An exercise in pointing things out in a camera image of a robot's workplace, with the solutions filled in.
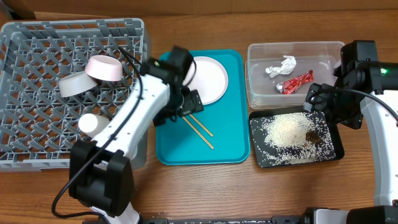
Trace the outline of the large white plate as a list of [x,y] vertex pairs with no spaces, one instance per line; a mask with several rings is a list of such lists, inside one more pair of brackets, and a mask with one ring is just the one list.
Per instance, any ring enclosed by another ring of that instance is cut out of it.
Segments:
[[194,57],[194,62],[183,81],[191,90],[197,90],[204,105],[218,101],[228,87],[228,74],[219,61],[205,56]]

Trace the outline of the brown food scrap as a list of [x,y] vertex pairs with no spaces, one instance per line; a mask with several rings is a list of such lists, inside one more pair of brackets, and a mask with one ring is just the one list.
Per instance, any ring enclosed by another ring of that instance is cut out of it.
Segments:
[[318,146],[320,145],[323,140],[322,138],[315,132],[315,131],[309,131],[306,133],[306,140],[311,142],[312,144]]

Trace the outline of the white tissue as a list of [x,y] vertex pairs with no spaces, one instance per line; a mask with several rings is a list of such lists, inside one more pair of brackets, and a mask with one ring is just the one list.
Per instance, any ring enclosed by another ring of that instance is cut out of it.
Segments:
[[284,55],[283,58],[284,60],[280,63],[279,67],[270,66],[265,69],[271,78],[277,75],[289,75],[295,69],[297,61],[294,56]]

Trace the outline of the small white bowl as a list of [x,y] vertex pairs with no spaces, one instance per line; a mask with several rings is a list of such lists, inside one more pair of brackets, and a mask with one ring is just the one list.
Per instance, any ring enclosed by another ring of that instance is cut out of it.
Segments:
[[123,77],[122,63],[113,57],[94,55],[90,57],[85,72],[99,80],[118,82]]

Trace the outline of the white cup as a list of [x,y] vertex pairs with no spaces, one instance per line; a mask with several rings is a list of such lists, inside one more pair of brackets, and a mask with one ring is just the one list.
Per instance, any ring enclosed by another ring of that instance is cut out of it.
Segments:
[[109,124],[109,119],[97,114],[83,114],[78,121],[78,128],[87,136],[93,138]]

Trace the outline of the grey bowl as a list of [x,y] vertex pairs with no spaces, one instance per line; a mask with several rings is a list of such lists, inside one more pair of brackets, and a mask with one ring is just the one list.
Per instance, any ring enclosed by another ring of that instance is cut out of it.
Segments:
[[76,72],[61,78],[58,82],[61,97],[77,95],[94,88],[97,82],[85,71]]

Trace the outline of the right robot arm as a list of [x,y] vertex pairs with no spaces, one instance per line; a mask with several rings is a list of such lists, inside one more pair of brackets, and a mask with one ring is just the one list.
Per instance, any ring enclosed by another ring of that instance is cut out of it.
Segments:
[[375,171],[374,206],[349,211],[309,208],[301,223],[397,223],[397,64],[358,62],[338,67],[335,85],[313,83],[303,108],[329,123],[365,120]]

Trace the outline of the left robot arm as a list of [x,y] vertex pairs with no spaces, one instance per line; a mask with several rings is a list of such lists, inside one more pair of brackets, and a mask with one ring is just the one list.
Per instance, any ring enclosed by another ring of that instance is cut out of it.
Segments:
[[64,189],[90,207],[101,223],[139,223],[130,197],[134,186],[131,162],[150,124],[165,124],[203,111],[198,91],[184,82],[191,54],[150,58],[137,69],[138,83],[116,116],[93,139],[71,148],[69,181]]

